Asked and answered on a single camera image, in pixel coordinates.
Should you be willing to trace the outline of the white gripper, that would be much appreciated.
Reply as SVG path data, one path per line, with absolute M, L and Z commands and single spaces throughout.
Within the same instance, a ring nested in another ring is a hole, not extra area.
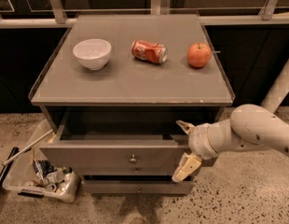
M 180 183 L 200 168 L 202 160 L 216 158 L 219 154 L 208 139 L 208 123 L 198 126 L 182 120 L 177 120 L 175 123 L 188 135 L 188 145 L 194 153 L 184 153 L 172 175 L 172 181 Z

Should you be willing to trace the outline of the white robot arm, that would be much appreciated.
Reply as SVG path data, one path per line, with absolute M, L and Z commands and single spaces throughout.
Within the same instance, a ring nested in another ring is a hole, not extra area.
M 289 124 L 277 110 L 289 92 L 289 59 L 261 105 L 240 105 L 228 119 L 194 126 L 179 120 L 188 135 L 189 154 L 184 154 L 172 181 L 179 183 L 200 168 L 201 163 L 226 151 L 245 152 L 270 147 L 289 157 Z

